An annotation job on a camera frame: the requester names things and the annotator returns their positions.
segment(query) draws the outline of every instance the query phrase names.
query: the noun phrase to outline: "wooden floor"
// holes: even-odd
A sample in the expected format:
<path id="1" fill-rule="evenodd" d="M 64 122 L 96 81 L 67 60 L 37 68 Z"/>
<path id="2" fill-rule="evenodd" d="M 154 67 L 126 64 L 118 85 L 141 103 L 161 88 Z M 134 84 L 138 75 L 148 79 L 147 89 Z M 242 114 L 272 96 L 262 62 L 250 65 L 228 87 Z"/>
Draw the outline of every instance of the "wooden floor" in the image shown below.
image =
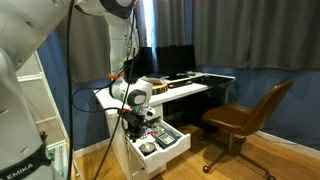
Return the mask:
<path id="1" fill-rule="evenodd" d="M 191 148 L 167 163 L 167 170 L 156 176 L 155 180 L 266 179 L 263 171 L 234 156 L 226 157 L 222 163 L 213 167 L 212 172 L 204 174 L 202 172 L 203 165 L 215 160 L 225 147 L 216 139 L 224 141 L 226 136 L 224 133 L 216 133 L 201 141 L 198 137 L 203 134 L 203 130 L 192 125 L 181 127 L 179 130 L 182 133 L 191 134 Z M 280 147 L 255 135 L 247 137 L 247 140 L 242 144 L 241 152 L 268 167 L 277 180 L 320 179 L 320 160 Z M 105 148 L 102 148 L 78 159 L 87 180 L 93 179 L 104 152 Z M 98 179 L 125 179 L 112 151 L 110 151 Z"/>

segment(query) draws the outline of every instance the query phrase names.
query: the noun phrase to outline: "open drawer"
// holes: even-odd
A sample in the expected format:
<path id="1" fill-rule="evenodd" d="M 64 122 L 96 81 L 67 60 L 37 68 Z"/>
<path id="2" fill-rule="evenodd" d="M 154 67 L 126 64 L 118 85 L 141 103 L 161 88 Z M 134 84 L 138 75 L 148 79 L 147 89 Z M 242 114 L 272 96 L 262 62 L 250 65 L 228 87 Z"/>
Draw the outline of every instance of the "open drawer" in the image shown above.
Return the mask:
<path id="1" fill-rule="evenodd" d="M 140 151 L 139 147 L 145 142 L 154 141 L 154 138 L 152 136 L 149 135 L 145 139 L 137 139 L 135 143 L 133 143 L 132 140 L 128 140 L 128 144 L 130 144 L 131 148 L 136 153 L 138 159 L 143 164 L 147 173 L 151 173 L 155 169 L 169 162 L 171 159 L 188 150 L 191 144 L 190 134 L 182 134 L 163 120 L 160 120 L 159 122 L 165 129 L 171 131 L 173 134 L 179 137 L 176 142 L 174 142 L 167 148 L 162 149 L 160 146 L 156 146 L 156 151 L 149 155 L 144 155 Z"/>

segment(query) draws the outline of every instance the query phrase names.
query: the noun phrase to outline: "black monitor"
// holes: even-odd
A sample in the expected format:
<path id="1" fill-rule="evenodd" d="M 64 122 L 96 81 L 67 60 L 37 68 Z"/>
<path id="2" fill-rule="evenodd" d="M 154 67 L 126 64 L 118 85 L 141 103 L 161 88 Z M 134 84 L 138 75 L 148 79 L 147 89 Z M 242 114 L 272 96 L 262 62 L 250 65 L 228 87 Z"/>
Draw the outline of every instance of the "black monitor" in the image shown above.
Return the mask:
<path id="1" fill-rule="evenodd" d="M 153 60 L 152 60 L 152 48 L 151 47 L 140 47 L 139 53 L 136 56 L 131 79 L 129 81 L 130 68 L 125 71 L 125 80 L 130 83 L 134 83 L 142 76 L 147 76 L 153 73 Z M 124 66 L 131 65 L 132 61 L 125 62 Z"/>
<path id="2" fill-rule="evenodd" d="M 188 77 L 187 71 L 196 69 L 193 45 L 157 47 L 158 72 L 169 80 Z"/>

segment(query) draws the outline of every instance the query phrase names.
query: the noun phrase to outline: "brown chair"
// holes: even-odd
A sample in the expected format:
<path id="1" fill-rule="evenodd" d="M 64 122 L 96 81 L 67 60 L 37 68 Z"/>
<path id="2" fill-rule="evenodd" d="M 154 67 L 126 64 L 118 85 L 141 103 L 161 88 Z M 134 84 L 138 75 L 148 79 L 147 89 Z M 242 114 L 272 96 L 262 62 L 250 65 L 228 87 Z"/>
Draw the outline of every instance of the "brown chair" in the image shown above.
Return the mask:
<path id="1" fill-rule="evenodd" d="M 202 116 L 202 123 L 220 128 L 229 133 L 228 136 L 228 150 L 224 151 L 217 159 L 209 166 L 203 167 L 203 172 L 208 173 L 212 166 L 221 160 L 226 154 L 232 154 L 234 145 L 234 135 L 248 136 L 261 130 L 269 119 L 277 105 L 281 102 L 283 97 L 289 91 L 293 84 L 293 80 L 286 78 L 282 80 L 278 85 L 271 89 L 260 102 L 253 108 L 243 106 L 238 103 L 227 103 L 223 106 L 213 108 L 205 112 Z M 256 165 L 265 171 L 265 175 L 268 179 L 275 179 L 270 175 L 269 171 L 260 166 L 253 160 L 244 156 L 240 152 L 236 155 L 245 159 L 246 161 Z"/>

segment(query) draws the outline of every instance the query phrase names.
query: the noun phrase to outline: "wall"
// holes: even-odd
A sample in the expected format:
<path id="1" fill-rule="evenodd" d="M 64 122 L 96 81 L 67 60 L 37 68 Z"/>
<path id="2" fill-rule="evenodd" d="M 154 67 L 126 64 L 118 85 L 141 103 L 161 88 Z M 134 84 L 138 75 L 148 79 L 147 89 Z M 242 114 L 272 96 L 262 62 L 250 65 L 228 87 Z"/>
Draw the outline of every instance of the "wall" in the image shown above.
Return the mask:
<path id="1" fill-rule="evenodd" d="M 199 66 L 209 73 L 232 75 L 236 81 L 230 100 L 254 106 L 285 77 L 294 84 L 270 121 L 266 133 L 320 150 L 320 70 L 286 71 L 279 69 L 232 69 Z"/>
<path id="2" fill-rule="evenodd" d="M 61 118 L 68 134 L 70 134 L 65 60 L 56 32 L 50 34 L 47 40 L 39 47 L 38 54 Z M 102 87 L 107 83 L 107 80 L 100 79 L 73 84 L 73 92 L 80 88 Z M 81 91 L 75 97 L 75 103 L 79 108 L 88 110 L 88 102 L 92 95 L 92 90 Z M 99 105 L 95 102 L 95 100 L 92 102 L 93 107 L 99 108 Z M 75 151 L 109 138 L 104 112 L 87 113 L 73 108 L 73 119 Z"/>

